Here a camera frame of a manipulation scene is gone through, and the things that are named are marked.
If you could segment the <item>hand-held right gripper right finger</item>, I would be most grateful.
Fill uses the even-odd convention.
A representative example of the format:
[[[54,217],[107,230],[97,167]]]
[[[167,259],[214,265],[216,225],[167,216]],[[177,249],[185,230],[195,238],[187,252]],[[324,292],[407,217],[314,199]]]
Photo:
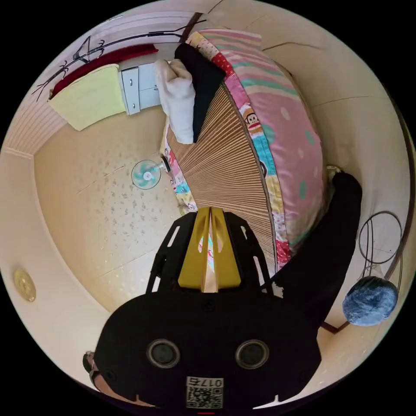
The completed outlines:
[[[211,227],[217,291],[238,288],[240,273],[222,209],[211,208]]]

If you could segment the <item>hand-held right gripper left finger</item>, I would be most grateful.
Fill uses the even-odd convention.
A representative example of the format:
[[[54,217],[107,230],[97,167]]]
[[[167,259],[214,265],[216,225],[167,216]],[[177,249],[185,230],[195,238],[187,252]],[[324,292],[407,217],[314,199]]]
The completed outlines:
[[[196,213],[178,284],[182,289],[204,290],[208,264],[210,208]]]

